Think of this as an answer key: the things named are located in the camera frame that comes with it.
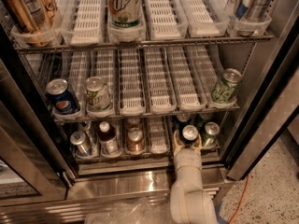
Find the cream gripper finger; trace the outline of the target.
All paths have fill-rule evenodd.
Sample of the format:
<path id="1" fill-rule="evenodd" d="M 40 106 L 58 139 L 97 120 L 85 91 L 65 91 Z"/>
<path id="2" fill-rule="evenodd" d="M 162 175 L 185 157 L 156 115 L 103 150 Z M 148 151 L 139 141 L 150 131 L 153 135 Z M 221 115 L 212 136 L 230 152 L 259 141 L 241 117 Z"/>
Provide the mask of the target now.
<path id="1" fill-rule="evenodd" d="M 182 142 L 179 139 L 179 131 L 174 131 L 173 133 L 172 147 L 174 156 L 177 156 L 177 154 L 184 148 Z"/>
<path id="2" fill-rule="evenodd" d="M 200 155 L 202 149 L 202 139 L 201 136 L 198 136 L 197 140 L 194 142 L 193 150 Z"/>

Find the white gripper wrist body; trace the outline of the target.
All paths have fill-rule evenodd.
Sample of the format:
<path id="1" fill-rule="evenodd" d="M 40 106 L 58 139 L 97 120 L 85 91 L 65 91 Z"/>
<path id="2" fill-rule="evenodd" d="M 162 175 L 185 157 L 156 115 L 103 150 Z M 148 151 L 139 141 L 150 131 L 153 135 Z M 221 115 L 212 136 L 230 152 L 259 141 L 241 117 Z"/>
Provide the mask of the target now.
<path id="1" fill-rule="evenodd" d="M 196 172 L 202 171 L 202 158 L 201 155 L 189 148 L 181 149 L 174 157 L 175 171 L 180 169 L 191 170 Z"/>

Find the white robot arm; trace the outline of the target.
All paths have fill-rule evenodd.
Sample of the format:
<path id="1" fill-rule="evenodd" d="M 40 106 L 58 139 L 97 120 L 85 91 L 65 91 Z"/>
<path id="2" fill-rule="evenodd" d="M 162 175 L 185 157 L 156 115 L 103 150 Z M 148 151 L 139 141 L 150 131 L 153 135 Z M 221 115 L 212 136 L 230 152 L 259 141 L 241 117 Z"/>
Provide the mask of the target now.
<path id="1" fill-rule="evenodd" d="M 176 181 L 170 191 L 170 213 L 176 224 L 218 224 L 211 195 L 204 191 L 199 147 L 185 147 L 173 134 Z"/>

